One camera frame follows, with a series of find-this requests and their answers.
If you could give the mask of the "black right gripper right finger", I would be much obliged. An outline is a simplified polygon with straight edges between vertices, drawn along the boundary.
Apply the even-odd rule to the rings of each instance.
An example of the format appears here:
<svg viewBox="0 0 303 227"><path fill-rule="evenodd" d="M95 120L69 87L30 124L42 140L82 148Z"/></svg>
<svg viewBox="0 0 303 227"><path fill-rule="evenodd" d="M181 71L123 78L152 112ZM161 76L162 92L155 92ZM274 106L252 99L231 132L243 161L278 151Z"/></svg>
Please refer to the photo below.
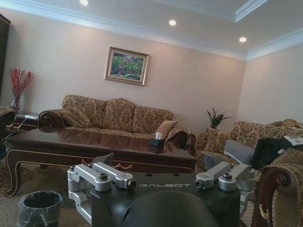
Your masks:
<svg viewBox="0 0 303 227"><path fill-rule="evenodd" d="M224 192L240 190L240 209L245 210L248 201L254 198L254 177L254 170L247 164L234 166L221 162L206 172L198 173L195 184L200 189L212 188L217 183Z"/></svg>

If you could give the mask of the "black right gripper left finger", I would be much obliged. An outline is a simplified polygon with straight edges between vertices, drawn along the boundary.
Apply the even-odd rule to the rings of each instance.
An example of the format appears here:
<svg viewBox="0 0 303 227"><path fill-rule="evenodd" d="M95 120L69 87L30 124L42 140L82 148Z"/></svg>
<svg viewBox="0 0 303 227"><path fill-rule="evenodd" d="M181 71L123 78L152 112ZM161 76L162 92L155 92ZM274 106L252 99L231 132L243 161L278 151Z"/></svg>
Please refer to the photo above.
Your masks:
<svg viewBox="0 0 303 227"><path fill-rule="evenodd" d="M86 221L92 220L91 206L84 192L95 189L98 192L111 190L112 184L121 189L133 189L136 181L131 173L113 168L110 161L113 154L97 157L89 164L72 165L67 171L68 196L75 201L76 209Z"/></svg>

